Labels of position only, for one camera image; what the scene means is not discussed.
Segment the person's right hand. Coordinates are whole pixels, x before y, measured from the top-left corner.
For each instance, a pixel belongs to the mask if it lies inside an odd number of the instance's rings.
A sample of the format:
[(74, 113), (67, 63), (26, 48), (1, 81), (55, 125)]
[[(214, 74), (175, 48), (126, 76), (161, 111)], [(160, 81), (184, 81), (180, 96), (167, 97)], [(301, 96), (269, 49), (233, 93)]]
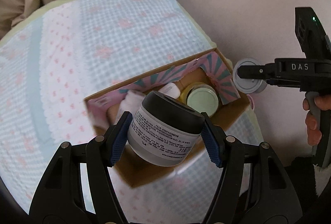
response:
[[(321, 110), (330, 110), (331, 108), (331, 96), (318, 96), (315, 98), (315, 105)], [(305, 119), (305, 124), (307, 128), (307, 142), (310, 146), (316, 146), (322, 138), (322, 133), (318, 127), (318, 121), (316, 117), (310, 112), (310, 106), (308, 100), (305, 98), (303, 100), (303, 109), (308, 111)]]

